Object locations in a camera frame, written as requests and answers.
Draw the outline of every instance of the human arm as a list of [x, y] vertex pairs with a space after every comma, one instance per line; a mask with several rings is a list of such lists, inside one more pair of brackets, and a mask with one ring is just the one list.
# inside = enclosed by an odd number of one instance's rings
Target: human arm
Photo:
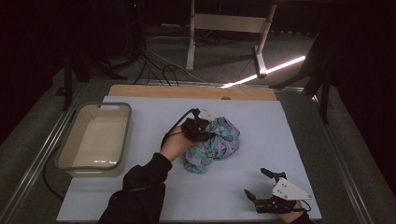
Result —
[[136, 165], [123, 178], [122, 190], [115, 192], [102, 214], [99, 224], [158, 223], [163, 209], [163, 183], [176, 157], [182, 155], [193, 142], [176, 127], [161, 151], [154, 153], [146, 165]]
[[[294, 209], [301, 209], [301, 202], [297, 201], [294, 205]], [[313, 224], [313, 222], [309, 219], [309, 215], [304, 211], [299, 212], [289, 212], [285, 214], [278, 214], [280, 219], [283, 222], [288, 224]]]

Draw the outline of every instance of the black jacket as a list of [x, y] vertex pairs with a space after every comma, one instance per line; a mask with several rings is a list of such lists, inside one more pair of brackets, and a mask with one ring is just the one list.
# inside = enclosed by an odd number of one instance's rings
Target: black jacket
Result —
[[[172, 163], [154, 153], [145, 166], [133, 167], [123, 178], [122, 190], [115, 192], [102, 214], [99, 224], [158, 223], [163, 209], [165, 184]], [[312, 223], [304, 214], [292, 224]]]

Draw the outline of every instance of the blue patterned cloth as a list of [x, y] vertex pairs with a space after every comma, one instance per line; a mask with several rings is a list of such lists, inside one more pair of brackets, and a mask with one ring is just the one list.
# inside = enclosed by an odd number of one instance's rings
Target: blue patterned cloth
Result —
[[226, 118], [216, 118], [206, 126], [205, 130], [215, 133], [216, 136], [187, 150], [184, 167], [189, 172], [204, 174], [213, 160], [226, 159], [239, 148], [240, 132]]

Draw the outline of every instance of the table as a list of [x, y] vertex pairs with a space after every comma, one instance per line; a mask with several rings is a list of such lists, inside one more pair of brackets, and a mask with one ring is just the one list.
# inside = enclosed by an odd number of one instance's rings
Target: table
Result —
[[[224, 96], [232, 100], [219, 100]], [[166, 180], [161, 221], [277, 219], [276, 215], [257, 214], [243, 191], [248, 189], [258, 198], [271, 197], [275, 180], [262, 175], [262, 167], [286, 172], [289, 181], [314, 195], [282, 106], [268, 89], [116, 85], [105, 101], [123, 101], [133, 109], [124, 173], [129, 167], [149, 161], [158, 151], [164, 133], [194, 106], [205, 106], [213, 116], [226, 117], [241, 131], [240, 149], [227, 160], [213, 161], [204, 175], [188, 173], [181, 158], [173, 162]], [[57, 220], [96, 221], [110, 195], [121, 188], [121, 181], [122, 175], [73, 178]], [[311, 218], [321, 218], [316, 200], [308, 202]]]

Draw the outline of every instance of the beige plastic container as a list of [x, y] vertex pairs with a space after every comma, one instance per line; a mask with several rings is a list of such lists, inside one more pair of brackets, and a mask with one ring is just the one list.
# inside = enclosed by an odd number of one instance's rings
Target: beige plastic container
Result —
[[83, 105], [58, 152], [56, 166], [71, 176], [120, 175], [131, 110], [125, 103]]

